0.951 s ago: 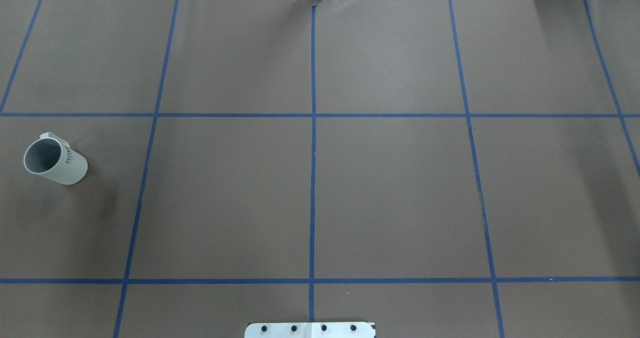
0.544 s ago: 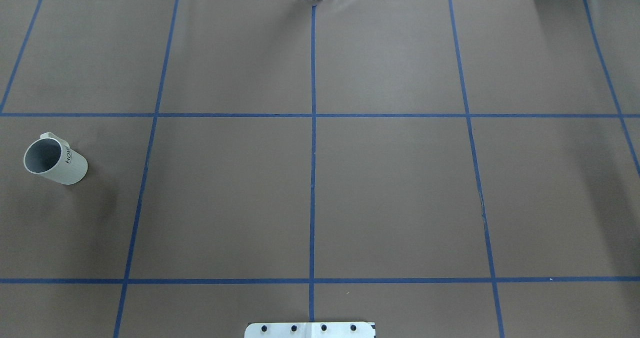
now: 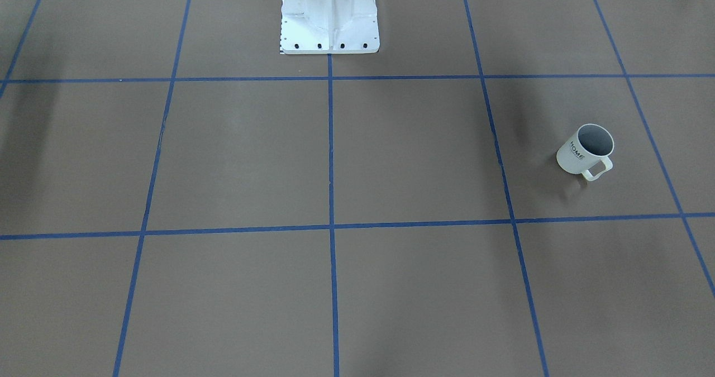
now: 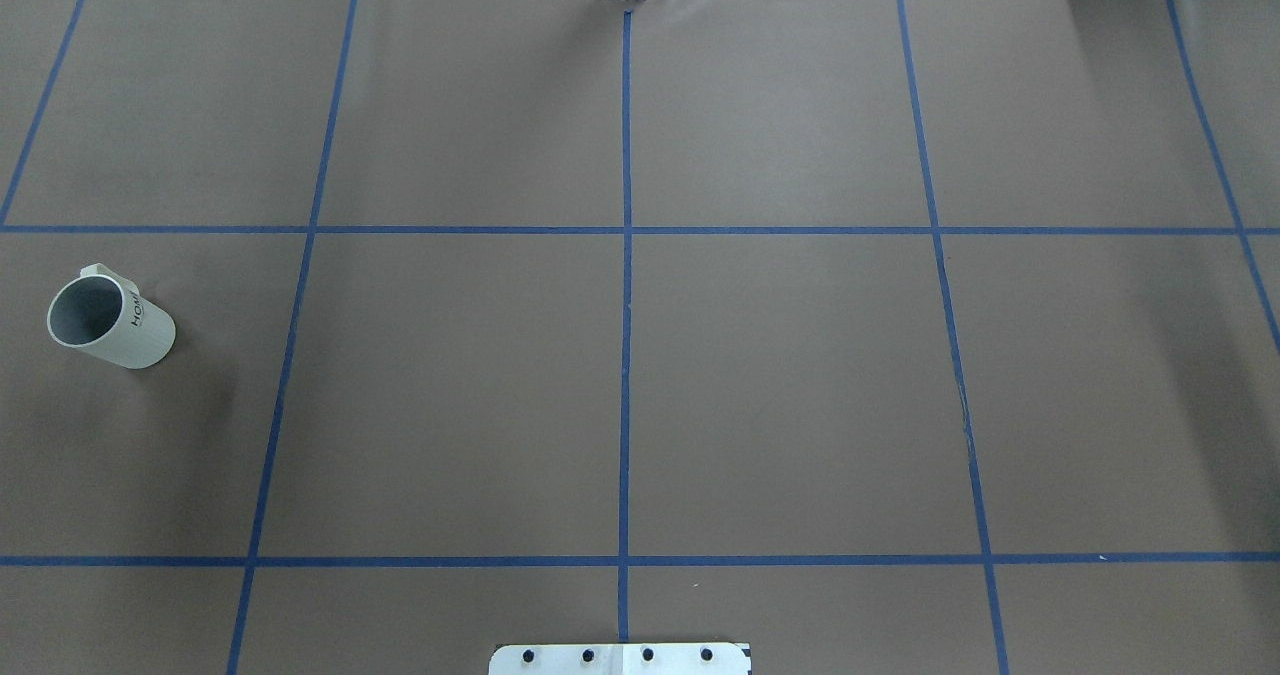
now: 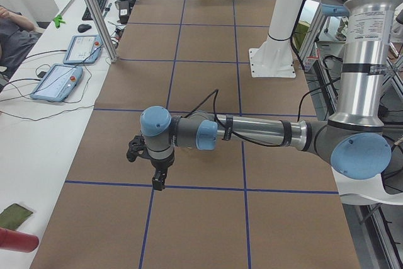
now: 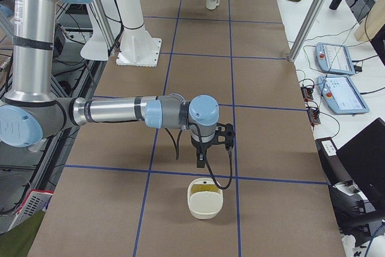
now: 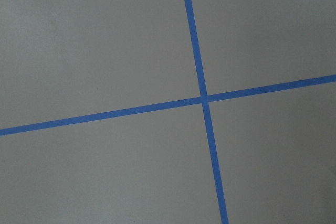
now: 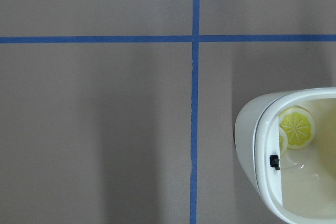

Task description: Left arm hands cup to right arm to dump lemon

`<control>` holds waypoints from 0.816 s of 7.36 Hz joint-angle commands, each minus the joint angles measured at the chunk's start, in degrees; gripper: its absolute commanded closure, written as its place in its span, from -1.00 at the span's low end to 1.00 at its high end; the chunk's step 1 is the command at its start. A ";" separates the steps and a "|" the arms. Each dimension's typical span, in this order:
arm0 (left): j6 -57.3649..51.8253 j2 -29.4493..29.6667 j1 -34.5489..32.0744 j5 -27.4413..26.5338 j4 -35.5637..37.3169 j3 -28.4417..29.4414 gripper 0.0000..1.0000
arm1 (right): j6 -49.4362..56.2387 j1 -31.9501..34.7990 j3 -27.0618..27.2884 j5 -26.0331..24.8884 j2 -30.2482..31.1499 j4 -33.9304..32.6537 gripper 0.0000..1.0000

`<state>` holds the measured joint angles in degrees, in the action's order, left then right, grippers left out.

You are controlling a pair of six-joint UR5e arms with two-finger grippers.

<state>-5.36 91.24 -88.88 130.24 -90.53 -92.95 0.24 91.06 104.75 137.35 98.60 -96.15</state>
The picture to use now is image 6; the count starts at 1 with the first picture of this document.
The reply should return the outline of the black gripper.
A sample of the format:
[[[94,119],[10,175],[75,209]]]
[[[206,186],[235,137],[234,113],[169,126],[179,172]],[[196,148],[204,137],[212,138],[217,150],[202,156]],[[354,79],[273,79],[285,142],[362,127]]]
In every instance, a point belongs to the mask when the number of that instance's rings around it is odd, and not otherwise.
[[[198,136],[193,135],[191,136],[191,143],[196,148],[197,153],[197,167],[205,167],[206,165],[206,153],[207,150],[213,146],[217,141],[217,137],[213,137],[208,142],[200,142]]]

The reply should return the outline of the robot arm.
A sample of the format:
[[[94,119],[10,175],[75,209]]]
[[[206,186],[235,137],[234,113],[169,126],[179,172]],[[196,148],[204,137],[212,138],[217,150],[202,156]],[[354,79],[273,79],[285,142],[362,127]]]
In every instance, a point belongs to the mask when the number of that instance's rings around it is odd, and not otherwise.
[[[190,130],[197,166],[218,143],[219,106],[208,95],[186,101],[178,94],[107,100],[58,98],[51,93],[56,9],[59,2],[15,0],[13,79],[1,104],[1,141],[28,147],[64,129],[86,123],[144,122],[151,128]]]

